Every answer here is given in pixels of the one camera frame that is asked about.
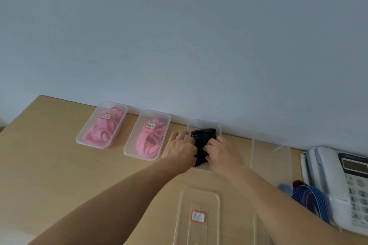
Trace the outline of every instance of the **table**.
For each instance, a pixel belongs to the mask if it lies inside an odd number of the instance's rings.
[[[0,229],[38,235],[89,198],[150,164],[123,152],[137,120],[132,114],[126,115],[111,148],[77,144],[76,136],[94,109],[40,95],[0,133]],[[168,134],[185,128],[170,124]],[[252,141],[224,137],[242,151],[249,164]],[[302,178],[300,153],[292,149],[294,179]],[[184,187],[220,196],[221,244],[253,244],[254,210],[249,202],[223,178],[194,168],[159,192],[126,244],[173,244]],[[362,235],[346,234],[357,244],[368,242]]]

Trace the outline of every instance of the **empty plastic container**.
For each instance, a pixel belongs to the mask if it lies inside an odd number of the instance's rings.
[[[182,190],[174,245],[220,244],[220,198],[216,193]]]
[[[209,128],[216,129],[216,135],[221,136],[222,134],[221,125],[216,122],[201,120],[201,119],[192,119],[192,120],[189,120],[188,126],[186,127],[187,131],[189,132],[189,136],[191,134],[191,131],[195,131],[199,129],[209,129]],[[200,166],[194,167],[194,168],[198,168],[200,170],[206,170],[209,172],[212,171],[208,162],[203,163]]]
[[[96,148],[109,147],[127,112],[127,105],[108,101],[100,103],[80,130],[76,142]]]
[[[252,141],[251,169],[260,177],[282,190],[287,196],[292,195],[292,156],[290,147]],[[264,224],[254,215],[254,245],[272,245]]]
[[[161,153],[171,117],[167,113],[144,110],[124,146],[127,156],[154,161]]]

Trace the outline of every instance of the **sticker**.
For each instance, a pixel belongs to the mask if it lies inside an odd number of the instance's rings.
[[[110,113],[103,113],[102,115],[101,115],[101,117],[100,118],[103,118],[103,119],[107,119],[107,120],[109,120],[111,117],[113,117],[113,115],[112,114],[110,114]]]
[[[154,129],[156,128],[156,123],[152,123],[152,122],[146,122],[146,125],[145,125],[145,128],[148,128],[148,129]]]
[[[197,223],[204,223],[206,221],[206,214],[199,211],[192,211],[192,221]]]
[[[335,201],[350,205],[350,200],[348,198],[344,197],[344,196],[336,195],[335,196]]]

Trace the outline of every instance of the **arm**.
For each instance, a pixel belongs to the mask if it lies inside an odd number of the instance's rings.
[[[240,154],[219,136],[204,150],[211,168],[227,178],[253,205],[276,245],[354,245],[352,240],[322,221],[242,164]]]
[[[135,229],[156,194],[196,163],[187,131],[170,136],[162,158],[85,202],[37,236],[29,245],[121,245]]]

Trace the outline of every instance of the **plastic box with pink item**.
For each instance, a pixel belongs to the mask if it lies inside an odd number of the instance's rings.
[[[127,105],[108,101],[100,103],[80,130],[76,142],[96,148],[109,147],[119,134],[127,112]]]
[[[171,117],[167,113],[144,110],[124,146],[127,156],[154,161],[160,155]]]

